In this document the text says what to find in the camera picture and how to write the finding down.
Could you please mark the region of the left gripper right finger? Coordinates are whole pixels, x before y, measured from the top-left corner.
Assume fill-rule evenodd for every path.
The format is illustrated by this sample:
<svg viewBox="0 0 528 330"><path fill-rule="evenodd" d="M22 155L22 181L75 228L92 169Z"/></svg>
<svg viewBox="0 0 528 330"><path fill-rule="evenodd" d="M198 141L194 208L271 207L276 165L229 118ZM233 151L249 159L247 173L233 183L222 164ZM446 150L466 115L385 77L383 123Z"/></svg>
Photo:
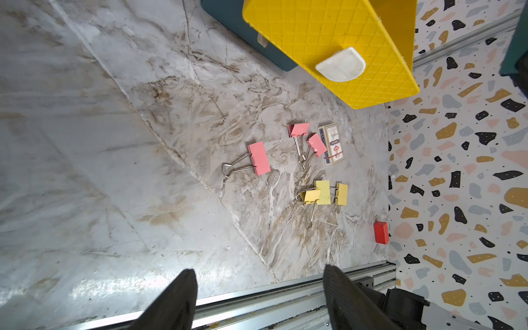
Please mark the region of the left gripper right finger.
<svg viewBox="0 0 528 330"><path fill-rule="evenodd" d="M325 266L323 289L333 329L398 328L360 287L336 266Z"/></svg>

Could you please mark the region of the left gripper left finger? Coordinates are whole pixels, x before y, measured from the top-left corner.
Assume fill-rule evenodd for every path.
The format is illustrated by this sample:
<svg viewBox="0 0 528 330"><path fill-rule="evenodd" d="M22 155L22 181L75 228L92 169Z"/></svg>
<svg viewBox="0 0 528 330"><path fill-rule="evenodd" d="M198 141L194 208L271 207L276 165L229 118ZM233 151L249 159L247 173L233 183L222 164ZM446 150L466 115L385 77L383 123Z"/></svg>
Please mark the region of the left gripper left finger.
<svg viewBox="0 0 528 330"><path fill-rule="evenodd" d="M192 329L197 291L195 271L183 270L128 329Z"/></svg>

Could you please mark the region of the yellow top drawer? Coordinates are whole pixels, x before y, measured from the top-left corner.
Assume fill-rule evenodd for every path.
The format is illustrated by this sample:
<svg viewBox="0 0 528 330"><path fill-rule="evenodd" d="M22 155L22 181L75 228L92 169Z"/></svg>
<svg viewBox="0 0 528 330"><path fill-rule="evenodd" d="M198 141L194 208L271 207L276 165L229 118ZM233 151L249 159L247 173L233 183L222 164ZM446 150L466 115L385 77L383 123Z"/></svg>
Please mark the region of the yellow top drawer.
<svg viewBox="0 0 528 330"><path fill-rule="evenodd" d="M416 1L245 1L243 19L353 109L415 96Z"/></svg>

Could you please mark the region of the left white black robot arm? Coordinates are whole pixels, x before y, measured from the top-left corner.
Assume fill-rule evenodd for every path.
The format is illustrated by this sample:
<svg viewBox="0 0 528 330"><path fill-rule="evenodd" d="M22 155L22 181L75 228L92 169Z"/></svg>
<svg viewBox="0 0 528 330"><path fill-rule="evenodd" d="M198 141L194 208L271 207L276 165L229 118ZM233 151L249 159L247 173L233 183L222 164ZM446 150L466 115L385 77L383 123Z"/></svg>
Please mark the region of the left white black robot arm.
<svg viewBox="0 0 528 330"><path fill-rule="evenodd" d="M392 288L395 265L352 271L326 265L319 276L199 301L183 270L129 329L482 329L423 296Z"/></svg>

